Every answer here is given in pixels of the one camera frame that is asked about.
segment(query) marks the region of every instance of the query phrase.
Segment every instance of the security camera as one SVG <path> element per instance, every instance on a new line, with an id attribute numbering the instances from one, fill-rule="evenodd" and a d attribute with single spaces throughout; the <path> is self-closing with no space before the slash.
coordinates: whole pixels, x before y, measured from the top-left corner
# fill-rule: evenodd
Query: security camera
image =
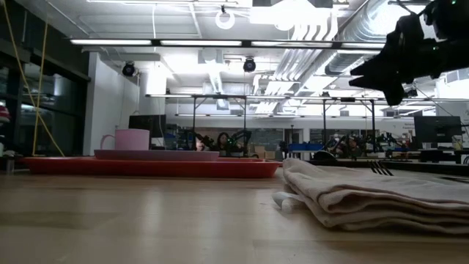
<path id="1" fill-rule="evenodd" d="M 126 62 L 122 69 L 122 74 L 127 77 L 134 77 L 139 73 L 139 70 L 135 68 L 135 62 Z"/>
<path id="2" fill-rule="evenodd" d="M 254 58 L 246 58 L 243 69 L 247 73 L 254 72 L 256 70 L 256 62 L 254 62 Z"/>

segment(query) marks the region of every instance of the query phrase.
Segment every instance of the yellow cable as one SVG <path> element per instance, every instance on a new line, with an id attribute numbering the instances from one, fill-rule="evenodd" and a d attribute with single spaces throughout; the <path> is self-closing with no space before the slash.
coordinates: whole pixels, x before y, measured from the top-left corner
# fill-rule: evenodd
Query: yellow cable
<path id="1" fill-rule="evenodd" d="M 24 75 L 23 66 L 21 65 L 20 57 L 18 55 L 18 49 L 16 48 L 15 38 L 13 37 L 13 30 L 12 30 L 12 25 L 10 23 L 10 17 L 8 16 L 7 3 L 5 1 L 3 2 L 3 8 L 4 8 L 4 11 L 5 11 L 5 18 L 7 19 L 8 30 L 10 32 L 10 39 L 11 39 L 12 44 L 13 44 L 13 50 L 15 51 L 16 62 L 18 63 L 18 66 L 20 68 L 21 78 L 23 79 L 25 88 L 28 90 L 28 95 L 29 95 L 29 98 L 31 99 L 31 103 L 32 103 L 33 107 L 35 107 L 37 109 L 37 107 L 39 107 L 39 106 L 36 106 L 36 104 L 34 103 L 34 99 L 31 95 L 31 90 L 29 89 L 28 81 L 26 80 L 26 77 Z M 62 152 L 60 147 L 57 145 L 56 141 L 53 139 L 53 136 L 52 136 L 51 132 L 49 131 L 49 129 L 47 128 L 47 125 L 45 124 L 43 117 L 41 117 L 40 115 L 37 115 L 37 117 L 39 117 L 39 119 L 41 120 L 41 123 L 43 124 L 44 129 L 45 129 L 45 132 L 47 132 L 47 134 L 51 138 L 51 141 L 52 141 L 53 145 L 57 148 L 57 150 L 60 152 L 62 157 L 65 157 L 64 153 Z"/>
<path id="2" fill-rule="evenodd" d="M 49 17 L 47 15 L 47 10 L 46 10 L 46 16 L 45 16 L 45 28 L 44 28 L 44 40 L 43 40 L 43 56 L 41 57 L 41 71 L 39 74 L 39 88 L 37 91 L 37 103 L 36 106 L 40 106 L 40 98 L 41 98 L 41 89 L 43 87 L 43 71 L 44 71 L 44 58 L 45 58 L 45 44 L 47 43 L 47 30 L 49 26 Z M 36 107 L 36 124 L 34 125 L 34 140 L 32 143 L 32 155 L 36 155 L 36 143 L 37 143 L 37 123 L 39 122 L 39 107 Z"/>

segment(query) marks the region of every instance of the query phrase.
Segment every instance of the pink plate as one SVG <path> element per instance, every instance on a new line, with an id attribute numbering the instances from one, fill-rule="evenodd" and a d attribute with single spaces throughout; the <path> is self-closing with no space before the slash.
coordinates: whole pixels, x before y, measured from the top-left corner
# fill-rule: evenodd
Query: pink plate
<path id="1" fill-rule="evenodd" d="M 98 160 L 111 161 L 216 161 L 214 151 L 184 150 L 95 150 Z"/>

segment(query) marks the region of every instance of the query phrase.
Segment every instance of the pink mug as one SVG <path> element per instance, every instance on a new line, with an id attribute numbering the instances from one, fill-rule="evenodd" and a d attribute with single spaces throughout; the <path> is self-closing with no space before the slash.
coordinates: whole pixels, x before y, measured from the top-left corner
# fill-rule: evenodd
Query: pink mug
<path id="1" fill-rule="evenodd" d="M 149 131 L 143 129 L 117 129 L 116 136 L 105 135 L 101 139 L 101 150 L 108 137 L 114 138 L 115 150 L 148 150 Z"/>

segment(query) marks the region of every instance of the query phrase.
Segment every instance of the ceiling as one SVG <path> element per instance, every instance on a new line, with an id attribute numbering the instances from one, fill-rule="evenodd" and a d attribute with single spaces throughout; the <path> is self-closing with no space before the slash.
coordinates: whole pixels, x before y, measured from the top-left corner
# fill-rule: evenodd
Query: ceiling
<path id="1" fill-rule="evenodd" d="M 235 9 L 234 26 L 221 29 L 215 22 L 220 7 L 190 5 L 126 5 L 119 3 L 91 3 L 87 0 L 16 0 L 34 14 L 44 18 L 48 15 L 51 25 L 73 38 L 172 38 L 172 39 L 236 39 L 236 40 L 289 40 L 294 30 L 282 31 L 274 25 L 250 23 L 249 7 Z M 337 12 L 340 27 L 364 0 L 348 0 L 348 8 Z M 243 1 L 246 6 L 252 0 Z M 380 17 L 381 21 L 394 22 L 388 17 Z M 167 87 L 201 87 L 210 82 L 206 69 L 198 64 L 200 48 L 106 48 L 98 49 L 102 54 L 121 56 L 122 54 L 160 54 L 169 69 Z M 256 74 L 273 74 L 279 63 L 286 56 L 283 49 L 225 48 L 222 50 L 224 62 L 229 62 L 220 74 L 224 83 L 253 84 Z M 244 73 L 242 66 L 246 57 L 253 57 L 257 68 L 254 73 Z M 123 60 L 113 60 L 116 69 L 124 65 Z M 136 62 L 136 66 L 145 71 L 154 62 Z M 372 96 L 383 97 L 381 92 L 364 91 L 350 87 L 350 77 L 338 78 L 326 86 L 330 96 Z M 435 83 L 426 80 L 420 87 L 432 94 Z"/>

